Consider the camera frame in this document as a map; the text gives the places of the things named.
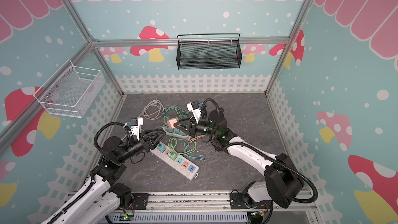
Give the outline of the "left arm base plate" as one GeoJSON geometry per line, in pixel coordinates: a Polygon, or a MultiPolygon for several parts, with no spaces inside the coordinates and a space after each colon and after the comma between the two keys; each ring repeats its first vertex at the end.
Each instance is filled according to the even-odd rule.
{"type": "Polygon", "coordinates": [[[146,210],[149,201],[149,194],[134,193],[128,194],[125,200],[124,210],[146,210]]]}

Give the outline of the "pink charger plug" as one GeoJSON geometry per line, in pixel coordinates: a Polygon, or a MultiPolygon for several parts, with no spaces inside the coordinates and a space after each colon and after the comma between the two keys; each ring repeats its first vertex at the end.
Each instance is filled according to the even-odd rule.
{"type": "Polygon", "coordinates": [[[169,119],[166,123],[167,123],[169,129],[175,129],[174,124],[176,124],[176,123],[178,123],[178,122],[179,122],[179,119],[178,119],[178,118],[171,118],[171,119],[169,119]]]}

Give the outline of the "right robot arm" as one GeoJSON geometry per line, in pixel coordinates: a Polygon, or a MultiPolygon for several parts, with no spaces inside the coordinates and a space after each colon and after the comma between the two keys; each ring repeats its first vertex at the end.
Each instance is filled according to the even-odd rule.
{"type": "Polygon", "coordinates": [[[243,202],[249,208],[264,201],[288,208],[292,202],[310,204],[318,199],[315,184],[298,171],[288,155],[281,153],[277,156],[245,142],[228,127],[224,109],[215,100],[190,102],[187,109],[192,117],[169,120],[170,128],[192,138],[205,135],[215,151],[235,156],[263,174],[264,181],[252,181],[241,192],[243,202]]]}

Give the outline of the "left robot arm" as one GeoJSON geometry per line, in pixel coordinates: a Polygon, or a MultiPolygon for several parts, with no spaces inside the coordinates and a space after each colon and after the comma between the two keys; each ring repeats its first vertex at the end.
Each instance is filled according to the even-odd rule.
{"type": "Polygon", "coordinates": [[[140,153],[155,150],[166,136],[161,129],[141,131],[141,125],[141,119],[137,118],[131,123],[110,122],[98,130],[93,144],[103,157],[101,162],[90,171],[78,192],[44,221],[46,224],[97,224],[114,210],[133,206],[131,188],[118,182],[126,170],[124,163],[140,153]],[[113,125],[125,130],[126,141],[111,136],[99,145],[101,133],[113,125]]]}

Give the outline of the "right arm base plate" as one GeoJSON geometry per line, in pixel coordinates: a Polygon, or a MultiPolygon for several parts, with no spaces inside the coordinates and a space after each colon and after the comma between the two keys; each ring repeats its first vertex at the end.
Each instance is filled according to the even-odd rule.
{"type": "Polygon", "coordinates": [[[229,194],[231,209],[269,209],[273,205],[272,200],[255,202],[241,192],[232,191],[229,194]]]}

